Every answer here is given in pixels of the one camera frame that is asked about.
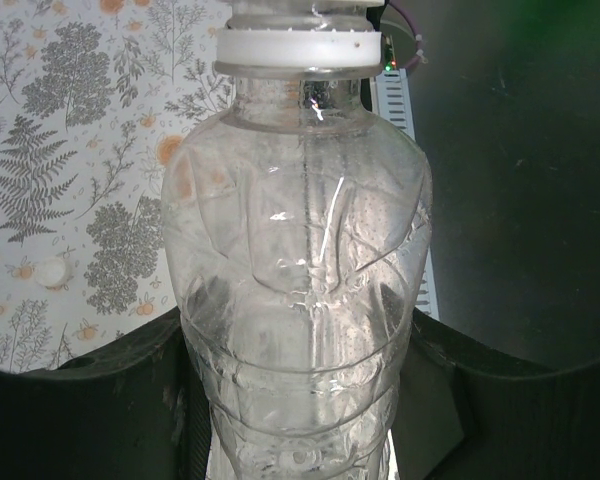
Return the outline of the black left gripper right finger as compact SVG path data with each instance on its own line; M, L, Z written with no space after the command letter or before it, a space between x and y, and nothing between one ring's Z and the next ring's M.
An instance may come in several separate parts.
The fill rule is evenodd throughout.
M600 479L600 358L549 370L414 311L392 436L402 479Z

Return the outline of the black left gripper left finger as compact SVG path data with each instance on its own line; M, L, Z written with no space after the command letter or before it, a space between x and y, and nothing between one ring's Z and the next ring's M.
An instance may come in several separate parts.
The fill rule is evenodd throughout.
M203 479L210 443L177 313L56 370L0 371L0 479Z

